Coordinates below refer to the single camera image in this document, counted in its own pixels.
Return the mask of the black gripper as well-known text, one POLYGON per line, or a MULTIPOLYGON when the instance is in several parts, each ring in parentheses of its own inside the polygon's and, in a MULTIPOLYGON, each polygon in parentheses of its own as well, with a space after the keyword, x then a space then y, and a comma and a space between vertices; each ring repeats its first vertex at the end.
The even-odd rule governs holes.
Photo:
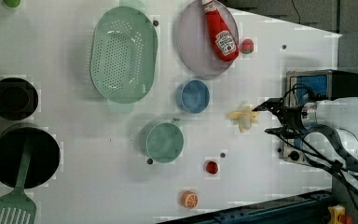
POLYGON ((271 113, 278 112, 278 119, 282 127, 268 128, 265 133, 273 135, 290 135, 302 134, 306 128, 302 123, 302 107, 286 107, 283 105, 283 98, 268 98, 261 105, 257 105, 253 111, 269 111, 271 113))

